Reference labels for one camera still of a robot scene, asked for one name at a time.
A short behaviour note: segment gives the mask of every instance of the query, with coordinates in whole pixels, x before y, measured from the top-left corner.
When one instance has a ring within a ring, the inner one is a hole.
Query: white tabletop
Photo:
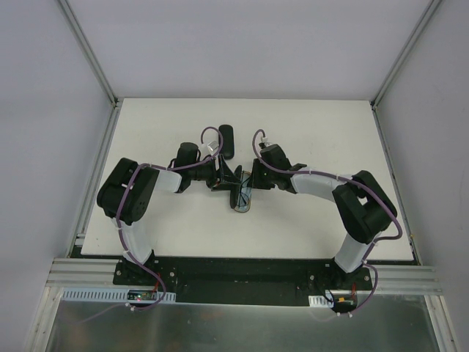
[[[264,128],[292,164],[349,175],[368,170],[397,206],[367,101],[125,99],[101,184],[122,157],[167,166],[181,142],[200,144],[204,127],[222,124],[234,128],[234,158],[227,161],[232,170],[240,164],[251,171],[251,139]],[[400,212],[398,219],[402,222]],[[345,236],[339,212],[327,200],[253,190],[249,212],[236,213],[229,192],[211,192],[196,181],[183,194],[153,194],[142,220],[155,254],[165,256],[331,258]],[[384,232],[395,234],[393,225]],[[81,253],[122,254],[114,225],[96,205]],[[369,258],[412,260],[407,233],[380,242]]]

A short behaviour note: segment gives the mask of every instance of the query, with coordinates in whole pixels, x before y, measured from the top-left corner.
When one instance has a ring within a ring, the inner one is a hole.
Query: aluminum frame
[[[409,221],[407,220],[407,214],[405,213],[404,204],[402,203],[401,192],[399,191],[399,187],[397,186],[396,175],[394,174],[394,163],[392,161],[391,152],[389,150],[388,143],[385,138],[385,134],[381,128],[380,119],[378,118],[378,114],[377,114],[377,107],[373,107],[372,103],[370,103],[370,105],[372,106],[374,123],[378,131],[378,136],[380,137],[381,147],[383,148],[383,151],[384,151],[384,156],[386,159],[386,163],[388,165],[389,174],[391,175],[391,182],[393,183],[394,191],[396,192],[397,204],[399,206],[399,209],[401,210],[401,214],[403,217],[402,222],[404,223],[404,227],[408,234],[407,239],[409,240],[410,246],[412,247],[414,258],[416,259],[418,264],[422,264],[421,255],[416,246],[416,242],[414,240],[412,231],[410,230]]]
[[[83,243],[84,233],[86,232],[87,223],[93,205],[93,199],[95,198],[97,187],[106,163],[108,150],[111,145],[114,129],[117,125],[122,101],[117,99],[68,1],[56,0],[56,2],[67,19],[83,55],[86,57],[86,60],[91,67],[91,70],[95,74],[103,88],[103,91],[107,94],[108,99],[114,107],[111,116],[109,117],[106,131],[101,139],[100,150],[95,158],[95,167],[87,184],[83,206],[74,227],[75,231],[73,233],[73,241],[70,245],[71,251],[75,245],[80,246]],[[443,0],[429,1],[423,15],[419,19],[416,27],[386,76],[376,98],[371,102],[378,133],[383,144],[385,157],[396,189],[399,206],[401,207],[402,214],[404,215],[404,223],[409,233],[411,233],[411,231],[402,207],[399,189],[395,184],[392,160],[388,154],[387,144],[379,126],[375,110],[442,2]],[[419,259],[415,245],[413,245],[413,249],[417,259]],[[48,280],[45,284],[40,307],[34,321],[33,329],[29,335],[26,349],[28,351],[45,351],[51,334],[53,321],[56,317],[60,298],[62,297],[65,287],[106,287],[109,290],[122,288],[152,288],[114,286],[112,284],[112,279],[117,261],[118,260],[110,259],[55,259],[52,264]],[[376,265],[376,267],[380,276],[376,294],[425,296],[440,349],[442,351],[457,351],[458,346],[454,340],[451,321],[447,314],[446,304],[444,297],[442,296],[443,292],[436,276],[435,269],[433,267],[421,265]]]
[[[142,286],[112,284],[118,259],[56,258],[29,336],[27,351],[45,351],[51,335],[60,298],[69,287],[96,287],[106,291],[152,289]],[[376,265],[380,281],[376,295],[424,296],[441,351],[458,351],[440,282],[433,267],[422,265]]]

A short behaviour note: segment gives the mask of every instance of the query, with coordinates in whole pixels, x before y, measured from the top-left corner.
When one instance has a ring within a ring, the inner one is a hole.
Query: gray wall
[[[64,255],[105,95],[52,0],[0,2],[0,351],[20,351]]]
[[[469,350],[469,1],[443,2],[380,104],[410,227]]]
[[[429,0],[70,0],[120,97],[374,97]]]

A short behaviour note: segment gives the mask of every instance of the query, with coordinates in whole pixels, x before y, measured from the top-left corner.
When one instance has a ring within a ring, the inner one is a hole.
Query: white connector strip
[[[332,300],[332,295],[330,293],[325,294],[330,300]],[[311,308],[333,308],[334,303],[329,302],[323,296],[309,296],[309,306]]]
[[[154,300],[137,301],[128,299],[129,290],[127,288],[78,288],[69,287],[64,289],[63,301],[79,302],[107,302],[107,303],[145,303],[151,304],[159,299],[163,293],[153,293]],[[160,303],[176,303],[176,293],[167,292]]]

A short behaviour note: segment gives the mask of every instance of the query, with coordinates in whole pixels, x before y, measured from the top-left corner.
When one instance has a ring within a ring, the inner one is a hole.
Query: reflective metal surface
[[[421,296],[375,296],[352,318],[302,307],[62,301],[47,351],[438,351]]]

